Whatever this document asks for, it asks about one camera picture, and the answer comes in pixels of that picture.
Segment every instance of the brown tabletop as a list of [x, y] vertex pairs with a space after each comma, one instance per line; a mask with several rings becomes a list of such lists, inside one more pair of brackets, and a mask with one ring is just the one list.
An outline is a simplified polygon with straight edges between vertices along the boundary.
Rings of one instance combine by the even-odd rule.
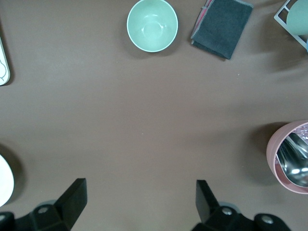
[[169, 0], [179, 18], [170, 47], [138, 50], [126, 18], [135, 0], [0, 0], [11, 79], [0, 87], [0, 152], [17, 217], [86, 178], [75, 231], [189, 231], [200, 221], [195, 183], [253, 219], [272, 213], [307, 229], [306, 195], [285, 189], [266, 161], [282, 124], [308, 118], [308, 55], [254, 10], [231, 60], [193, 47], [205, 0]]

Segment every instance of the metal screw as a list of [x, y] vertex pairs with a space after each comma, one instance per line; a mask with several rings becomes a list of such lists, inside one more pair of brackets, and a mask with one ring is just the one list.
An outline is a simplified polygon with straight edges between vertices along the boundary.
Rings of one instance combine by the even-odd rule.
[[38, 213], [46, 213], [47, 212], [47, 210], [48, 210], [48, 207], [42, 207], [42, 208], [40, 208], [39, 210], [38, 210]]
[[262, 219], [262, 221], [264, 221], [264, 222], [267, 223], [267, 224], [272, 224], [272, 223], [274, 223], [273, 219], [272, 219], [271, 217], [269, 217], [269, 216], [266, 216], [266, 215], [263, 215], [263, 216], [261, 217], [261, 219]]
[[232, 214], [232, 210], [229, 209], [229, 208], [226, 208], [226, 207], [222, 209], [222, 212], [224, 214], [226, 214], [226, 215], [231, 215]]

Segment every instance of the bowl rim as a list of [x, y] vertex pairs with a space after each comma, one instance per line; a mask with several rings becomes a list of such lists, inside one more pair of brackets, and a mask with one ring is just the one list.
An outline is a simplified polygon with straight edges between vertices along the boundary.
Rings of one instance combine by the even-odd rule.
[[284, 174], [280, 164], [276, 163], [276, 158], [278, 149], [284, 139], [295, 129], [306, 124], [308, 124], [308, 120], [300, 120], [282, 126], [272, 135], [266, 150], [268, 165], [279, 183], [288, 190], [300, 194], [308, 194], [308, 188], [292, 183]]
[[129, 21], [129, 17], [130, 17], [130, 15], [131, 15], [132, 11], [134, 10], [134, 8], [135, 8], [137, 5], [139, 5], [139, 4], [140, 4], [141, 2], [143, 2], [143, 1], [149, 1], [149, 0], [140, 0], [140, 1], [136, 2], [135, 5], [134, 5], [134, 6], [130, 9], [130, 11], [129, 11], [129, 14], [128, 14], [128, 16], [127, 16], [127, 22], [126, 22], [126, 29], [127, 29], [127, 32], [128, 32], [128, 36], [129, 36], [130, 40], [132, 41], [132, 43], [133, 43], [136, 47], [138, 47], [140, 50], [143, 50], [143, 51], [146, 51], [146, 52], [159, 52], [159, 51], [162, 51], [162, 50], [166, 49], [168, 46], [171, 45], [171, 43], [174, 41], [174, 39], [176, 38], [176, 36], [177, 36], [177, 34], [178, 34], [179, 20], [178, 20], [177, 13], [175, 12], [175, 10], [173, 9], [173, 7], [172, 7], [166, 0], [155, 0], [155, 1], [164, 2], [164, 3], [165, 3], [167, 6], [169, 6], [169, 8], [173, 11], [174, 16], [175, 16], [175, 19], [176, 19], [176, 22], [177, 22], [176, 31], [175, 31], [174, 36], [173, 36], [172, 40], [170, 41], [170, 43], [168, 43], [165, 47], [163, 47], [163, 48], [161, 48], [161, 49], [158, 49], [158, 50], [155, 50], [155, 51], [151, 51], [151, 50], [144, 49], [144, 48], [140, 47], [139, 45], [137, 45], [137, 44], [134, 42], [134, 40], [133, 40], [133, 39], [131, 38], [131, 36], [130, 36], [129, 29], [128, 29], [128, 21]]

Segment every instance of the white tray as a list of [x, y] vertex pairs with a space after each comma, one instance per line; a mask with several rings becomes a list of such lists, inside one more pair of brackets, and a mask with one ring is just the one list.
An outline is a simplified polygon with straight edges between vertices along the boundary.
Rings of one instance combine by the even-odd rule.
[[2, 41], [0, 38], [0, 86], [6, 84], [10, 79], [10, 70], [6, 61]]

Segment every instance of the bowl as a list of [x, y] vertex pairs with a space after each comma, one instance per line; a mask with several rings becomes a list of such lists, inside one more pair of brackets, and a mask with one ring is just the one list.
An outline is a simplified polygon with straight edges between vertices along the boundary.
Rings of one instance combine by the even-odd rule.
[[141, 0], [130, 10], [127, 32], [136, 47], [147, 52], [167, 48], [178, 32], [178, 17], [165, 0]]
[[279, 164], [277, 158], [277, 152], [284, 141], [284, 139], [295, 129], [302, 127], [308, 124], [308, 120], [295, 121], [289, 124], [284, 125], [280, 129], [278, 129], [270, 138], [269, 143], [266, 149], [266, 157], [269, 164], [269, 167], [272, 173], [275, 175], [276, 179], [280, 182], [280, 184], [287, 188], [288, 190], [300, 193], [300, 194], [308, 194], [307, 187], [301, 187], [293, 184], [284, 174], [282, 167]]

